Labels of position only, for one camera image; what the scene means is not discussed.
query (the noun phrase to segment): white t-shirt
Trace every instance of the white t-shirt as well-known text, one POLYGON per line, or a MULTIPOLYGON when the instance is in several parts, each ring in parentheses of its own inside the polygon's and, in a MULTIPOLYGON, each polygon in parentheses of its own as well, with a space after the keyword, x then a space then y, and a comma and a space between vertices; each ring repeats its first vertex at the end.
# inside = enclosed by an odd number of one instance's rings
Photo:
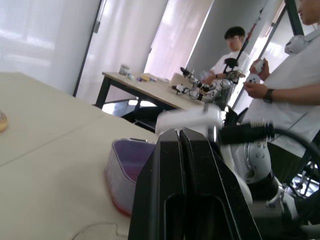
MULTIPOLYGON (((320 37, 313 40, 302 52, 288 56, 264 84, 270 89, 293 89, 320 84, 320 37)), ((243 122, 262 119, 271 121, 274 127, 304 136, 311 142, 320 129, 320 106, 293 105, 286 102, 269 104, 262 99, 254 99, 243 122)), ((276 136, 271 143, 298 157, 305 153, 305 149, 291 138, 276 136)))
MULTIPOLYGON (((225 60, 226 59, 237 59, 240 51, 233 51, 226 55, 223 55, 219 61, 211 68, 211 71, 213 71, 215 74, 223 74, 224 70, 226 68, 225 60)), ((250 64, 250 58, 249 55, 246 52, 242 52, 239 60, 238 60, 239 66, 236 66, 234 70, 241 70, 243 74, 246 74, 249 68, 250 64)), ((231 68, 228 67, 226 69, 227 72, 231 71, 231 68)))

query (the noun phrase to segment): black pole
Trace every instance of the black pole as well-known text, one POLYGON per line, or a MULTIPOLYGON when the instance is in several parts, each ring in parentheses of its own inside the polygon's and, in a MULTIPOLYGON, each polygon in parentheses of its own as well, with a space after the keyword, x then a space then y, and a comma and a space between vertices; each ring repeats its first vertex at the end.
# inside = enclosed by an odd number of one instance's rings
POLYGON ((88 55, 88 52, 89 52, 91 39, 92 39, 92 36, 94 34, 94 31, 95 31, 96 22, 97 22, 97 19, 98 19, 98 15, 99 15, 99 12, 100 12, 102 1, 103 0, 100 0, 99 6, 98 6, 98 10, 96 11, 96 15, 95 15, 95 19, 94 19, 93 26, 92 26, 92 29, 91 29, 89 41, 88 41, 88 44, 86 46, 86 50, 85 50, 85 54, 84 54, 84 57, 83 57, 82 65, 81 65, 80 72, 79 72, 79 75, 78 75, 78 80, 76 81, 75 88, 74 88, 74 91, 73 91, 73 96, 74 97, 76 97, 76 95, 77 95, 77 91, 78 91, 79 84, 80 84, 80 79, 81 79, 82 72, 83 72, 84 67, 85 67, 85 63, 86 63, 87 55, 88 55))
POLYGON ((293 35, 305 35, 297 11, 296 1, 285 0, 285 5, 288 11, 288 16, 290 19, 293 35))

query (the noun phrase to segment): wristwatch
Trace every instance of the wristwatch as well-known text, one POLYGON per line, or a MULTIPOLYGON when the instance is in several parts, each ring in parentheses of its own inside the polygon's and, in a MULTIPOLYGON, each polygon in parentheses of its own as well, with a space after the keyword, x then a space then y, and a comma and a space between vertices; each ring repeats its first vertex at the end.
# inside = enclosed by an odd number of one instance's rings
POLYGON ((268 89, 268 91, 266 91, 266 94, 263 98, 263 101, 267 104, 272 104, 272 92, 274 91, 274 89, 268 89))

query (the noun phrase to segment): white table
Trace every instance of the white table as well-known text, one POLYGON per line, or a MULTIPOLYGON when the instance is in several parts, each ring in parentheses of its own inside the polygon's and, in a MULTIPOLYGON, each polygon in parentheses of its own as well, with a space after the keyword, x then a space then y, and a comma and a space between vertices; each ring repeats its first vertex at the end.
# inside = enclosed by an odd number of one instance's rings
MULTIPOLYGON (((177 91, 171 89, 168 83, 152 81, 138 82, 136 80, 131 80, 125 76, 122 76, 116 72, 103 72, 102 74, 104 75, 104 79, 95 104, 100 109, 102 109, 105 104, 106 97, 111 85, 134 96, 137 96, 142 100, 152 102, 164 110, 189 110, 203 105, 203 102, 193 100, 187 95, 177 95, 177 91)), ((134 74, 135 77, 141 75, 151 76, 148 73, 134 74)))
POLYGON ((128 235, 103 170, 114 140, 153 133, 20 73, 0 73, 0 109, 1 240, 71 240, 97 223, 128 235))

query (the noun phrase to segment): small cup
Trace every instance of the small cup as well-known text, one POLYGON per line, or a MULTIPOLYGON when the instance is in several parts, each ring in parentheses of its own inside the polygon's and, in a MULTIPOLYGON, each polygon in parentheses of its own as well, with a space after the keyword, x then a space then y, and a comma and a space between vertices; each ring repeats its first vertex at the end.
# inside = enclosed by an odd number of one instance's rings
POLYGON ((129 73, 129 69, 130 69, 130 67, 128 65, 121 64, 119 74, 121 74, 123 76, 127 76, 129 73))

